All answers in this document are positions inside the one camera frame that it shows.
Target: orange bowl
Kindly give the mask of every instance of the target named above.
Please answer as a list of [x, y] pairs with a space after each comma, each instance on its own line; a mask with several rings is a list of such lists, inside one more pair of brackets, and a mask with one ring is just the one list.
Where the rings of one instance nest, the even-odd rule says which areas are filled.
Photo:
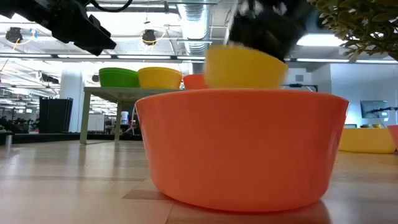
[[206, 89], [205, 77], [202, 74], [185, 75], [183, 78], [186, 90]]
[[161, 192], [201, 207], [271, 212], [309, 205], [326, 192], [348, 101], [213, 89], [149, 96], [136, 106]]

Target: monitor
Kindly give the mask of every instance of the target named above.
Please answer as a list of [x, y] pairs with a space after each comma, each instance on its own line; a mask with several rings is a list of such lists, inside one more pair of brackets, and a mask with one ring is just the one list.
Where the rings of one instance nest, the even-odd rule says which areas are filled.
[[362, 118], [388, 118], [389, 111], [370, 113], [372, 110], [387, 108], [387, 100], [364, 100], [361, 101]]

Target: white table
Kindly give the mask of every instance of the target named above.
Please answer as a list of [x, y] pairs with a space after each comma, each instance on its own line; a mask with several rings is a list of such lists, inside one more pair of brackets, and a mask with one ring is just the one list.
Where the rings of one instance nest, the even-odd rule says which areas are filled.
[[116, 128], [114, 140], [118, 141], [120, 137], [120, 122], [123, 104], [134, 104], [137, 100], [151, 95], [168, 93], [172, 91], [169, 89], [145, 89], [145, 88], [105, 88], [105, 87], [85, 87], [85, 97], [83, 102], [83, 114], [81, 116], [81, 133], [80, 143], [87, 144], [87, 127], [88, 127], [88, 114], [90, 112], [90, 99], [91, 95], [98, 96], [104, 100], [118, 104], [116, 112]]

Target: white column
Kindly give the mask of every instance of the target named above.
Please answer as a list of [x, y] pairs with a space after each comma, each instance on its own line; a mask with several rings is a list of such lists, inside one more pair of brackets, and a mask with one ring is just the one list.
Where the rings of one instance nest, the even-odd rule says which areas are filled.
[[70, 132], [80, 132], [84, 87], [85, 80], [81, 70], [66, 69], [62, 71], [60, 99], [73, 99], [69, 124]]

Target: wooden floor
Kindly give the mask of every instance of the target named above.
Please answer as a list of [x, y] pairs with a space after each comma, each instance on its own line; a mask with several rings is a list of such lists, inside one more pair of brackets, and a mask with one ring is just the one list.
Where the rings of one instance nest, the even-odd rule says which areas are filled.
[[0, 149], [0, 223], [398, 223], [398, 155], [339, 152], [315, 205], [241, 214], [185, 205], [159, 193], [141, 142], [77, 141]]

